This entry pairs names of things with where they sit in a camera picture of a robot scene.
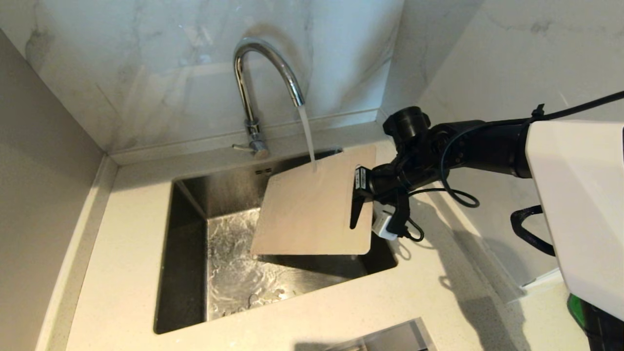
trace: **water stream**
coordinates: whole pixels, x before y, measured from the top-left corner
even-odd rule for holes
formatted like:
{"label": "water stream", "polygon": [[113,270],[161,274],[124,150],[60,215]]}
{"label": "water stream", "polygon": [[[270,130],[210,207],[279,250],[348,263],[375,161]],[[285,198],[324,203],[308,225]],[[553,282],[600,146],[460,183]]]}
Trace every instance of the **water stream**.
{"label": "water stream", "polygon": [[303,123],[303,131],[306,134],[306,142],[308,143],[308,151],[310,152],[310,163],[312,163],[312,171],[316,172],[316,159],[314,158],[314,146],[312,145],[312,133],[310,133],[310,124],[308,123],[308,114],[306,113],[306,106],[301,105],[297,107],[297,110],[299,110],[301,123]]}

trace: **stainless steel sink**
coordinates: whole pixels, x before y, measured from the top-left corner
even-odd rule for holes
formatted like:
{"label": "stainless steel sink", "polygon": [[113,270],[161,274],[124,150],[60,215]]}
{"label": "stainless steel sink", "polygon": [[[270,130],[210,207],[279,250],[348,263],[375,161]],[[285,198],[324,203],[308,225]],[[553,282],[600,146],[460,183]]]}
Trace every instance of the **stainless steel sink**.
{"label": "stainless steel sink", "polygon": [[[317,158],[337,152],[322,152]],[[308,156],[294,157],[175,183],[155,318],[157,334],[396,266],[386,241],[375,235],[366,255],[250,255],[269,177],[308,161]]]}

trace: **white countertop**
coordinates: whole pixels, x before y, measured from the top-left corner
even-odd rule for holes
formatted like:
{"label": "white countertop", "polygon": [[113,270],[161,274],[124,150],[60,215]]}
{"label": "white countertop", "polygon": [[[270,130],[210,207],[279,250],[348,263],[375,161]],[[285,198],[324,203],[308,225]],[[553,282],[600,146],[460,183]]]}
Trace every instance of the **white countertop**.
{"label": "white countertop", "polygon": [[[396,151],[375,123],[314,135],[316,149],[375,142],[377,163]],[[305,153],[302,136],[269,141],[272,157]],[[335,344],[421,317],[438,350],[586,350],[565,318],[562,284],[504,305],[423,194],[413,218],[421,243],[393,243],[396,268],[162,335],[153,332],[174,179],[253,162],[230,149],[122,167],[104,213],[67,350],[297,350]]]}

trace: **chrome faucet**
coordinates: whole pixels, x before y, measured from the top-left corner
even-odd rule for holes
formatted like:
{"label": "chrome faucet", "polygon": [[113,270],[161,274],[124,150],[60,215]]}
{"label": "chrome faucet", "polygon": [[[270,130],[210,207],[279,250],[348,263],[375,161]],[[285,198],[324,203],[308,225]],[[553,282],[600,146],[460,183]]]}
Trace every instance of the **chrome faucet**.
{"label": "chrome faucet", "polygon": [[240,91],[240,98],[243,101],[243,107],[245,108],[245,127],[247,128],[247,134],[249,135],[249,146],[232,145],[234,149],[250,151],[253,153],[253,157],[256,159],[263,159],[269,155],[269,150],[262,138],[260,132],[260,121],[253,115],[253,109],[251,108],[251,101],[249,98],[249,91],[245,84],[245,78],[243,73],[245,71],[243,65],[243,57],[250,51],[256,51],[265,56],[280,72],[281,77],[284,79],[290,98],[293,100],[295,107],[302,106],[304,104],[303,94],[297,83],[295,74],[290,69],[286,61],[282,58],[280,53],[269,43],[262,39],[254,37],[243,38],[236,49],[234,50],[234,72],[236,74],[236,81],[238,83],[238,90]]}

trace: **beige cutting board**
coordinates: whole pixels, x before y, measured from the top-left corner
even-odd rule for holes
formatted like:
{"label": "beige cutting board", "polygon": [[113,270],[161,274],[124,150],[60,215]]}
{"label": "beige cutting board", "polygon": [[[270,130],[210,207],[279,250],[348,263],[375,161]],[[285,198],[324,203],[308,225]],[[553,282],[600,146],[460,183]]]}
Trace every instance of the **beige cutting board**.
{"label": "beige cutting board", "polygon": [[269,179],[251,243],[255,255],[359,255],[371,247],[373,204],[349,228],[355,168],[375,166],[375,146],[340,154]]}

